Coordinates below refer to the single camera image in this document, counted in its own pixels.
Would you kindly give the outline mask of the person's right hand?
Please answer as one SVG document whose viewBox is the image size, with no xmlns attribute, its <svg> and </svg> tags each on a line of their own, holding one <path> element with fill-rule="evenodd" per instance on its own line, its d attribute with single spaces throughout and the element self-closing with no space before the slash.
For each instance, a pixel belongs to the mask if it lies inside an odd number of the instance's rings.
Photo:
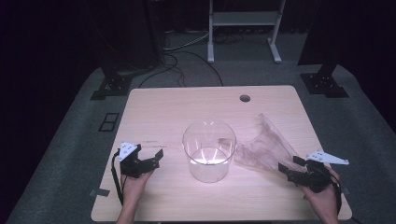
<svg viewBox="0 0 396 224">
<path fill-rule="evenodd" d="M 315 193 L 304 186 L 300 186 L 300 190 L 304 193 L 304 198 L 309 201 L 318 217 L 324 215 L 338 217 L 336 191 L 332 184 L 319 193 Z"/>
</svg>

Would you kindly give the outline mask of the black stand base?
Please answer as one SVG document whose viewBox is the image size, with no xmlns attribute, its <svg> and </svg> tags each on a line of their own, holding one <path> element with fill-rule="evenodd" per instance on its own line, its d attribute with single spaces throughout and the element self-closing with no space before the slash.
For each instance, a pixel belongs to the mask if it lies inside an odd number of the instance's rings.
<svg viewBox="0 0 396 224">
<path fill-rule="evenodd" d="M 347 98 L 345 89 L 332 77 L 335 68 L 336 63 L 324 63 L 316 73 L 302 73 L 300 77 L 310 94 L 322 94 L 327 98 Z"/>
<path fill-rule="evenodd" d="M 94 91 L 92 100 L 105 100 L 107 96 L 126 96 L 132 83 L 131 77 L 121 76 L 111 66 L 103 66 L 104 79 L 97 91 Z"/>
</svg>

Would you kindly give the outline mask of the white metal stand frame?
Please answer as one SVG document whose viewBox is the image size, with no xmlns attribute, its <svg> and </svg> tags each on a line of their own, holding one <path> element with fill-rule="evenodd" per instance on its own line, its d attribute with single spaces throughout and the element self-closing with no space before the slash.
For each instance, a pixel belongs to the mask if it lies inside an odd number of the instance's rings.
<svg viewBox="0 0 396 224">
<path fill-rule="evenodd" d="M 282 63 L 276 47 L 280 23 L 286 5 L 286 0 L 280 0 L 277 11 L 258 11 L 258 12 L 215 12 L 213 1 L 209 0 L 208 12 L 208 41 L 207 41 L 207 61 L 215 61 L 213 33 L 217 27 L 223 26 L 272 26 L 272 36 L 267 39 L 275 63 Z"/>
</svg>

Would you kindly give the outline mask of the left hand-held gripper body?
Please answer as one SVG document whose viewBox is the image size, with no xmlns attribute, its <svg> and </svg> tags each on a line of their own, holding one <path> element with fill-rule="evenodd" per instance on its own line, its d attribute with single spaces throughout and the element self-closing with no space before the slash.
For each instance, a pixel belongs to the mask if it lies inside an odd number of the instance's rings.
<svg viewBox="0 0 396 224">
<path fill-rule="evenodd" d="M 122 142 L 120 146 L 120 171 L 123 175 L 138 178 L 144 173 L 151 172 L 157 168 L 157 160 L 155 157 L 140 160 L 139 152 L 135 152 L 136 145 Z"/>
</svg>

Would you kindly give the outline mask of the black floor outlet frame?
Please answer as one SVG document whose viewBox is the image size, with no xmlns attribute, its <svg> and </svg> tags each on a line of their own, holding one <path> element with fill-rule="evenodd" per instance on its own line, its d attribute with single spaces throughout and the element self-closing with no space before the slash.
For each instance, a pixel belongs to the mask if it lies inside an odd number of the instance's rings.
<svg viewBox="0 0 396 224">
<path fill-rule="evenodd" d="M 119 117 L 119 113 L 106 113 L 99 126 L 99 132 L 113 132 L 116 129 Z"/>
</svg>

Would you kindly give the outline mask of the person's left hand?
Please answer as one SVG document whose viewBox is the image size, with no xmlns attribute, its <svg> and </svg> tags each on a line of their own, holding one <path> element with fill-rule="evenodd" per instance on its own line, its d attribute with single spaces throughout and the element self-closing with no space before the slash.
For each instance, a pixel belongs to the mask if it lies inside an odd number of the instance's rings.
<svg viewBox="0 0 396 224">
<path fill-rule="evenodd" d="M 127 175 L 121 176 L 120 180 L 124 206 L 137 204 L 152 174 L 153 172 L 144 173 L 138 178 Z"/>
</svg>

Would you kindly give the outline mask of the clear plastic bag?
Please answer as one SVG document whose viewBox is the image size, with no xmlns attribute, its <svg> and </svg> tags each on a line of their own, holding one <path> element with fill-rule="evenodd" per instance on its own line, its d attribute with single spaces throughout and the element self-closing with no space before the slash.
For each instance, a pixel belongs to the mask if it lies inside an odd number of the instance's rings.
<svg viewBox="0 0 396 224">
<path fill-rule="evenodd" d="M 259 115 L 261 130 L 253 140 L 238 143 L 233 159 L 247 167 L 277 171 L 282 164 L 293 171 L 305 168 L 293 162 L 297 153 L 278 128 L 264 114 Z"/>
</svg>

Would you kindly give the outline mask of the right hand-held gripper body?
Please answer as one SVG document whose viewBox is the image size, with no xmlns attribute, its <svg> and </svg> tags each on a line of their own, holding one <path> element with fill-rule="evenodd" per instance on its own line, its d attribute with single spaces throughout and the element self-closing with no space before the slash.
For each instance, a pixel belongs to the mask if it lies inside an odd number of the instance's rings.
<svg viewBox="0 0 396 224">
<path fill-rule="evenodd" d="M 289 182 L 308 187 L 315 193 L 322 192 L 330 184 L 339 189 L 338 184 L 333 181 L 332 174 L 325 167 L 325 163 L 349 165 L 349 160 L 338 158 L 323 150 L 308 154 L 304 160 L 306 161 L 306 165 L 302 166 L 304 171 L 293 171 L 290 169 L 285 174 Z"/>
</svg>

